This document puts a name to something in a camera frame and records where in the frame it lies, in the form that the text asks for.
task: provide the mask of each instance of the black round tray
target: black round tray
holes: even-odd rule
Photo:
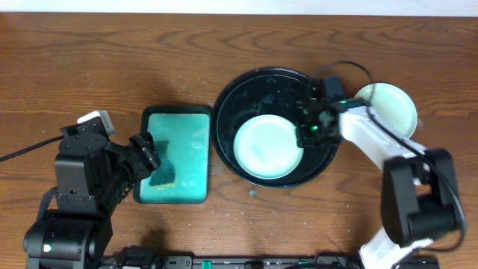
[[[304,99],[309,77],[280,67],[247,72],[231,82],[217,98],[211,116],[211,139],[224,164],[241,178],[269,188],[289,188],[313,179],[324,171],[337,152],[335,143],[308,146],[297,168],[278,179],[259,179],[237,163],[233,142],[238,129],[249,119],[274,114],[296,123],[303,117],[296,102]]]

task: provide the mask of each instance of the wood grain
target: wood grain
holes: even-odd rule
[[[420,143],[452,153],[469,234],[462,249],[439,258],[442,268],[475,268],[477,44],[478,19],[466,18],[3,13],[0,155],[57,136],[94,109],[110,112],[114,140],[126,143],[145,107],[214,105],[250,69],[311,73],[331,61],[357,61],[411,95],[423,122]],[[367,83],[350,67],[333,72],[351,95]],[[0,164],[0,268],[25,267],[23,236],[55,185],[57,151],[46,146]],[[380,173],[348,143],[317,179],[285,190],[239,179],[211,151],[203,204],[127,199],[113,215],[107,253],[132,244],[198,256],[352,252],[381,225]]]

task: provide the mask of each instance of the black plate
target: black plate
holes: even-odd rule
[[[307,182],[326,169],[337,152],[334,143],[306,147],[295,170],[278,179],[249,175],[236,161],[233,142],[238,129],[249,119],[274,114],[296,123],[303,117],[296,102],[305,98],[309,77],[280,67],[256,69],[231,82],[219,95],[211,118],[211,138],[224,164],[241,178],[269,188],[289,188]]]

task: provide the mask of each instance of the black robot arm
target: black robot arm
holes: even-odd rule
[[[37,222],[25,236],[27,268],[100,266],[113,235],[114,209],[136,182],[159,168],[149,133],[130,137],[128,146],[113,143],[105,115],[61,129],[58,187],[45,195]],[[47,211],[52,197],[58,209]]]

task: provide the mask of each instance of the wooden table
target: wooden table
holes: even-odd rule
[[[469,234],[463,248],[439,258],[443,268],[475,268],[477,43],[478,19],[465,18],[4,13],[0,155],[57,136],[95,109],[109,111],[114,141],[127,143],[149,105],[212,106],[232,79],[257,67],[310,73],[357,61],[410,94],[420,143],[452,153]],[[351,95],[367,83],[352,67],[334,72]],[[351,144],[315,180],[284,190],[239,179],[211,151],[203,204],[129,197],[113,215],[107,253],[136,244],[197,256],[313,256],[352,252],[381,226],[381,174]],[[0,164],[0,268],[25,267],[23,237],[55,186],[57,152],[49,145]]]

